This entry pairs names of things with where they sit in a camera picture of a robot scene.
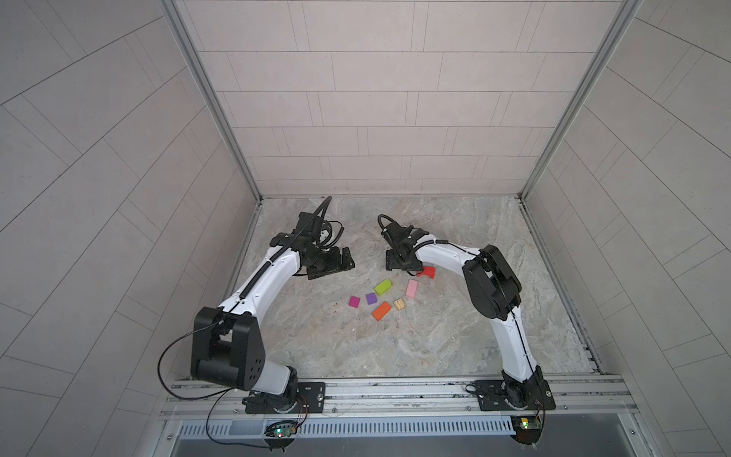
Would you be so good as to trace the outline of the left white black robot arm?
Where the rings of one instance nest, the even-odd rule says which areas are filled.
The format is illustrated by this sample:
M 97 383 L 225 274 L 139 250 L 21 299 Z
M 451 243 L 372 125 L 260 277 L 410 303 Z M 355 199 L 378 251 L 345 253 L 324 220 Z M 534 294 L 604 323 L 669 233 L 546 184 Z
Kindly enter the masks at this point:
M 298 403 L 296 369 L 270 362 L 260 321 L 284 285 L 300 269 L 318 279 L 355 268 L 350 249 L 321 247 L 306 233 L 279 233 L 265 260 L 247 282 L 216 308 L 195 317 L 190 376 L 199 381 L 245 390 L 256 407 L 289 412 Z

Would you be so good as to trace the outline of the lime green block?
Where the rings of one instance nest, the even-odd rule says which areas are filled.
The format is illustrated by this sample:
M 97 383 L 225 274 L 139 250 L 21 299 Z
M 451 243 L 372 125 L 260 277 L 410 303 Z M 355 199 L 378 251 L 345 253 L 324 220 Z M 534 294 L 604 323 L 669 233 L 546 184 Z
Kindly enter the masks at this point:
M 390 279 L 385 279 L 374 287 L 374 292 L 378 295 L 384 295 L 393 288 L 393 282 Z

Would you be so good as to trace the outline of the orange block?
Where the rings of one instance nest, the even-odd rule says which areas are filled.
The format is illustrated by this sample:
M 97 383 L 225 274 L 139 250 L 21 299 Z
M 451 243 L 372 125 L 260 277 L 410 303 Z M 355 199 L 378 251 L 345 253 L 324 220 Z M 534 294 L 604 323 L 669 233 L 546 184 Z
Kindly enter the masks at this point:
M 390 311 L 392 310 L 392 305 L 388 304 L 388 302 L 382 302 L 380 306 L 372 313 L 372 317 L 376 321 L 381 321 Z

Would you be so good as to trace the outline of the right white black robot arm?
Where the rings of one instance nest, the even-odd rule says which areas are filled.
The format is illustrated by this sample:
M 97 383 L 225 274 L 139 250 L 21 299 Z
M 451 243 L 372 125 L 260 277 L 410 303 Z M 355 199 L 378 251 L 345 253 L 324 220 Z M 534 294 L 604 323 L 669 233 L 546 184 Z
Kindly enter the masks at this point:
M 475 381 L 466 391 L 488 409 L 549 411 L 556 405 L 543 371 L 533 357 L 522 322 L 522 284 L 497 247 L 467 248 L 424 230 L 382 230 L 389 249 L 386 269 L 422 272 L 445 268 L 464 279 L 472 306 L 490 322 L 503 360 L 503 380 Z

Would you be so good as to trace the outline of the pink block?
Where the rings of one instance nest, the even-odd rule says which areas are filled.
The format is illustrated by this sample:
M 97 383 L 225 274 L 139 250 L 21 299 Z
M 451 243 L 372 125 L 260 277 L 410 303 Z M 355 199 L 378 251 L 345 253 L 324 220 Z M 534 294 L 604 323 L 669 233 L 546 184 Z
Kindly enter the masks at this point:
M 407 290 L 405 291 L 405 296 L 409 299 L 413 299 L 416 297 L 417 291 L 419 287 L 419 282 L 417 280 L 409 280 L 409 283 L 407 283 Z

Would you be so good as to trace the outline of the red arch block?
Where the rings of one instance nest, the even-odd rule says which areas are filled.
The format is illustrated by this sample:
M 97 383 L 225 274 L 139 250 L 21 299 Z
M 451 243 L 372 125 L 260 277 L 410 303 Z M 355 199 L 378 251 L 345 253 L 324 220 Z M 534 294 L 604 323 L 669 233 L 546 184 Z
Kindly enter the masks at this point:
M 428 277 L 434 279 L 436 270 L 434 267 L 424 267 L 420 272 L 417 273 L 418 277 Z

